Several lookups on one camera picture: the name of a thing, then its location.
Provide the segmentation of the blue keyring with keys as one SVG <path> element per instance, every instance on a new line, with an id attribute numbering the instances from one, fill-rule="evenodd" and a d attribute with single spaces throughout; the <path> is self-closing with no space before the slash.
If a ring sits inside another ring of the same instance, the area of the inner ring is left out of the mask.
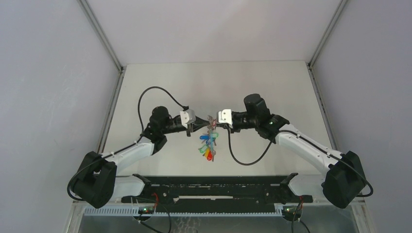
<path id="1" fill-rule="evenodd" d="M 214 148 L 217 146 L 216 139 L 219 137 L 219 133 L 216 131 L 217 120 L 212 116 L 208 116 L 207 120 L 209 121 L 209 125 L 206 127 L 207 132 L 199 137 L 202 141 L 202 146 L 198 149 L 198 151 L 208 161 L 213 162 L 216 155 Z"/>

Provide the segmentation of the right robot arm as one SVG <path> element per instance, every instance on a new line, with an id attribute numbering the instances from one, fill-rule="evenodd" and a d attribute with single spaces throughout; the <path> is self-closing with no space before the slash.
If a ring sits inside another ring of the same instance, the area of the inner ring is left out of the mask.
<path id="1" fill-rule="evenodd" d="M 281 197 L 293 202 L 299 196 L 322 196 L 332 205 L 344 209 L 355 198 L 373 195 L 359 156 L 330 149 L 301 133 L 287 119 L 272 114 L 259 94 L 243 100 L 246 110 L 223 110 L 219 122 L 227 125 L 228 133 L 255 129 L 258 135 L 294 152 L 319 171 L 318 175 L 292 173 L 281 183 Z"/>

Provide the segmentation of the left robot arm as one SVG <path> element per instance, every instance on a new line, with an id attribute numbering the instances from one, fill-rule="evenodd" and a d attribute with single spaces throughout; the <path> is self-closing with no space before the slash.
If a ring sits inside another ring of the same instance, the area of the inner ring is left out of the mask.
<path id="1" fill-rule="evenodd" d="M 166 107 L 154 108 L 140 138 L 131 145 L 115 152 L 99 154 L 91 151 L 85 155 L 78 171 L 68 183 L 68 195 L 96 209 L 126 196 L 147 202 L 152 190 L 145 185 L 144 179 L 138 175 L 121 176 L 119 173 L 159 152 L 167 142 L 167 134 L 186 132 L 189 135 L 208 124 L 209 121 L 197 117 L 192 109 L 171 117 Z"/>

